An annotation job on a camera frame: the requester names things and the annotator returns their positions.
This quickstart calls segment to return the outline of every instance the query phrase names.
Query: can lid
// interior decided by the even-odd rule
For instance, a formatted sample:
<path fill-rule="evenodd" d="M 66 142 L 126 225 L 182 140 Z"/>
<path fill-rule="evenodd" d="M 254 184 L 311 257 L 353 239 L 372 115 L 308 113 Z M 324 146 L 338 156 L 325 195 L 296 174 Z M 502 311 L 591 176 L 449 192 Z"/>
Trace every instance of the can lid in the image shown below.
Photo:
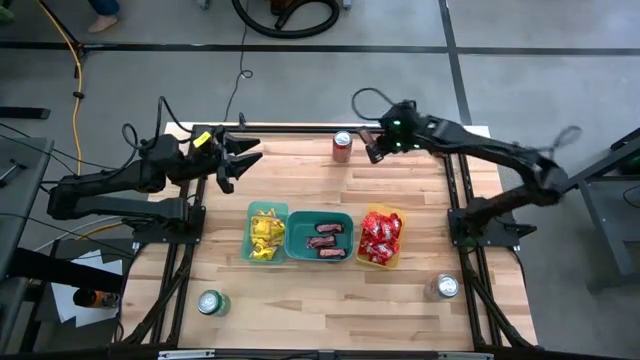
<path fill-rule="evenodd" d="M 454 297 L 458 293 L 458 281 L 451 275 L 438 277 L 438 291 L 445 297 Z"/>
<path fill-rule="evenodd" d="M 351 135 L 346 131 L 339 131 L 335 136 L 336 144 L 345 146 L 351 143 Z"/>
<path fill-rule="evenodd" d="M 198 310 L 205 314 L 211 315 L 220 310 L 222 306 L 222 296 L 215 290 L 207 290 L 200 295 L 198 301 Z"/>

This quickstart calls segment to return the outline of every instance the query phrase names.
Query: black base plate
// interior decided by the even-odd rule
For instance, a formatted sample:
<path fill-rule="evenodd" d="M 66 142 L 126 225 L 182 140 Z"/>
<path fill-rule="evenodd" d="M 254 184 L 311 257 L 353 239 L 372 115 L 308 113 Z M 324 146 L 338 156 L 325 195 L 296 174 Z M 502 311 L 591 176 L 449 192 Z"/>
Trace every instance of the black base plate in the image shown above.
<path fill-rule="evenodd" d="M 172 232 L 162 225 L 155 224 L 143 231 L 133 232 L 133 241 L 140 243 L 160 243 L 160 244 L 198 244 L 202 238 L 204 228 L 204 218 L 207 209 L 204 206 L 190 209 L 189 225 L 187 232 Z"/>
<path fill-rule="evenodd" d="M 463 226 L 460 219 L 464 215 L 464 209 L 449 209 L 447 217 L 449 219 L 449 232 L 451 243 L 456 247 L 496 246 L 514 247 L 520 245 L 520 237 L 515 229 L 505 229 L 504 224 L 514 224 L 513 215 L 509 212 L 493 219 L 487 225 L 484 234 L 477 238 L 471 238 Z"/>

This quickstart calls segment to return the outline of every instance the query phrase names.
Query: green soda can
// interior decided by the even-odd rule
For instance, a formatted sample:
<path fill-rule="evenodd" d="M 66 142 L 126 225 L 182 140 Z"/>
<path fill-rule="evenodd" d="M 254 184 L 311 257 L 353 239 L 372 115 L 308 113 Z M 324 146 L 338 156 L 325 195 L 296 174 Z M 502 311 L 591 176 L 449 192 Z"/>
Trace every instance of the green soda can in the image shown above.
<path fill-rule="evenodd" d="M 200 295 L 198 310 L 204 315 L 225 316 L 231 310 L 231 299 L 217 290 L 207 290 Z"/>

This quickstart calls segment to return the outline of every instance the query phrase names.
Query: hose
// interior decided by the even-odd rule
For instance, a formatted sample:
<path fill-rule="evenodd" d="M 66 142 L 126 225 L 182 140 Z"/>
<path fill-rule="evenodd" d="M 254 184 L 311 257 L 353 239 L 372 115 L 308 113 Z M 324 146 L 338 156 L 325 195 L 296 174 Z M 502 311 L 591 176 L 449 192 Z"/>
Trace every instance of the hose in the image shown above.
<path fill-rule="evenodd" d="M 282 30 L 282 27 L 289 20 L 289 17 L 302 5 L 306 5 L 312 2 L 323 3 L 329 8 L 331 8 L 331 15 L 327 20 L 325 20 L 322 24 L 310 27 L 308 29 L 302 30 Z M 262 26 L 255 22 L 249 14 L 244 10 L 242 4 L 240 4 L 240 0 L 231 0 L 233 4 L 233 8 L 238 13 L 238 16 L 242 21 L 247 24 L 251 29 L 256 32 L 276 38 L 276 39 L 302 39 L 310 36 L 318 35 L 322 32 L 325 32 L 331 28 L 336 21 L 338 21 L 338 17 L 340 16 L 340 5 L 336 2 L 336 0 L 294 0 L 285 10 L 284 12 L 278 16 L 278 21 L 276 21 L 275 29 L 270 29 L 266 26 Z"/>

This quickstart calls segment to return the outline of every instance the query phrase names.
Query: red soda can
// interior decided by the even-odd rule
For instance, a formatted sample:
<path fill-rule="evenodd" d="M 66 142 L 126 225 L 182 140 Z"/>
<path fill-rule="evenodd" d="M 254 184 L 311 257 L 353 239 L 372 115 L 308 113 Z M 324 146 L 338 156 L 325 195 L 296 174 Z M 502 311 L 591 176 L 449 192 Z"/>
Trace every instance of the red soda can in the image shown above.
<path fill-rule="evenodd" d="M 351 157 L 353 141 L 346 131 L 338 131 L 333 137 L 333 161 L 346 163 Z"/>

